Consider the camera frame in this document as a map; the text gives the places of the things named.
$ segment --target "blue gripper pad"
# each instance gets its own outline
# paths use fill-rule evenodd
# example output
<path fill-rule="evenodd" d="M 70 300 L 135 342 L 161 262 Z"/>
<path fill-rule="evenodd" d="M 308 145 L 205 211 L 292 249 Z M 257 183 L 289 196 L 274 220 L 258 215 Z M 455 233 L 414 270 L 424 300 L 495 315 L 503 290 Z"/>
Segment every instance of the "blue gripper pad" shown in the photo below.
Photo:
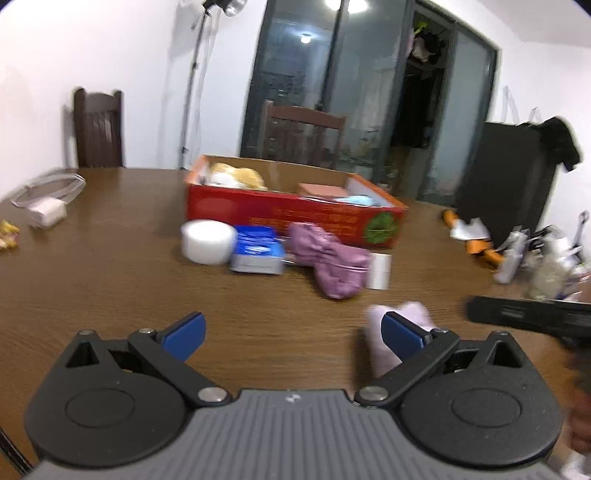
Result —
<path fill-rule="evenodd" d="M 382 318 L 382 340 L 403 362 L 431 341 L 431 334 L 396 312 Z"/>
<path fill-rule="evenodd" d="M 205 317 L 192 313 L 156 336 L 162 348 L 181 362 L 189 358 L 205 341 Z"/>

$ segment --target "blue box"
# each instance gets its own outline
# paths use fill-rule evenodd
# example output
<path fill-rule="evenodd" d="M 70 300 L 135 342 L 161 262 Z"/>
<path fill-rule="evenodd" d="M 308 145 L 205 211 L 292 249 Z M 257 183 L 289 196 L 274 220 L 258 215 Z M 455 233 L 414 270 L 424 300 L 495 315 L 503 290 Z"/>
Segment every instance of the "blue box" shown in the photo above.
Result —
<path fill-rule="evenodd" d="M 281 275 L 285 250 L 267 226 L 237 226 L 238 238 L 230 269 L 240 273 Z"/>

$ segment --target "gray textured surface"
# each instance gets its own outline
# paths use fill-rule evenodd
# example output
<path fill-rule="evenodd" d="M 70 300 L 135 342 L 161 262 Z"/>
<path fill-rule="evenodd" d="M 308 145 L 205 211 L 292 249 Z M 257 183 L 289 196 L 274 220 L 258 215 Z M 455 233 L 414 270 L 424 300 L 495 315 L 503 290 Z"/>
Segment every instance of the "gray textured surface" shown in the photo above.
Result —
<path fill-rule="evenodd" d="M 383 410 L 343 391 L 243 391 L 199 410 L 168 448 L 121 468 L 75 471 L 42 462 L 30 480 L 558 480 L 538 463 L 475 472 L 427 456 Z"/>

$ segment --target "purple fabric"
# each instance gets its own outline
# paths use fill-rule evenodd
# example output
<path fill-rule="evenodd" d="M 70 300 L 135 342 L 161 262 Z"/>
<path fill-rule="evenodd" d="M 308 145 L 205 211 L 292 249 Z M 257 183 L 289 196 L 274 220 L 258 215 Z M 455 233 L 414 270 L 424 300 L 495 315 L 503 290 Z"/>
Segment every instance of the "purple fabric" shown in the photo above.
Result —
<path fill-rule="evenodd" d="M 331 299 L 348 299 L 365 285 L 369 252 L 343 245 L 332 233 L 312 223 L 292 223 L 289 246 L 300 265 L 314 267 L 321 290 Z"/>

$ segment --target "green label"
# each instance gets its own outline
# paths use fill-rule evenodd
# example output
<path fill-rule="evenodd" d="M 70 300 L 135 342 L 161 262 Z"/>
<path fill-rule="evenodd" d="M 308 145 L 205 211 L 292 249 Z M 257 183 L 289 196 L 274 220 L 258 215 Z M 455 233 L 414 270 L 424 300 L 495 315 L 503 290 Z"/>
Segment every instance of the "green label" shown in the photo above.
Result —
<path fill-rule="evenodd" d="M 394 237 L 397 229 L 392 213 L 379 213 L 367 223 L 363 237 L 372 245 L 384 244 Z"/>

